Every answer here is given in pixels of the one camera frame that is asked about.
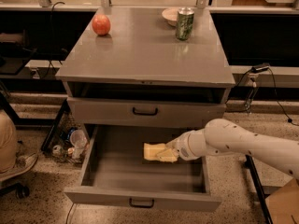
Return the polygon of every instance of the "cabinet top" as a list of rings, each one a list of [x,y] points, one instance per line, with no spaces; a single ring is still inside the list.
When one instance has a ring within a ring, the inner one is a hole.
[[[232,87],[235,84],[213,20],[196,9],[188,41],[161,8],[101,7],[111,22],[108,35],[89,24],[56,77],[62,81]]]

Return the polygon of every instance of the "white bowl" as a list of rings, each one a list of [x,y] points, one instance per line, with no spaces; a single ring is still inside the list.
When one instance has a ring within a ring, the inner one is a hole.
[[[172,8],[165,9],[162,12],[162,16],[167,20],[169,25],[176,26],[177,25],[178,8],[172,7]]]

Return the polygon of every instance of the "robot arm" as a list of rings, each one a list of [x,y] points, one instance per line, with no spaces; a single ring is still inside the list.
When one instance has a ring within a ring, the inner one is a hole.
[[[252,133],[226,119],[213,119],[202,130],[183,133],[157,150],[155,157],[190,161],[227,152],[250,155],[299,179],[299,141]]]

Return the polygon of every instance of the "open drawer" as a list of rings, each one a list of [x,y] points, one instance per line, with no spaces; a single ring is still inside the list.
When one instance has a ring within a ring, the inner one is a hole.
[[[221,198],[209,191],[205,157],[175,163],[146,161],[143,144],[168,142],[186,130],[97,126],[77,187],[66,188],[73,203],[136,208],[214,211]]]

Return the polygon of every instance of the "cup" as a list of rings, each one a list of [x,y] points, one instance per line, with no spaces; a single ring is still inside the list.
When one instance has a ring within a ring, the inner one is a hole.
[[[80,154],[84,151],[87,143],[87,139],[82,130],[75,130],[72,132],[69,141],[74,146],[74,152],[72,154],[72,159],[79,159]]]

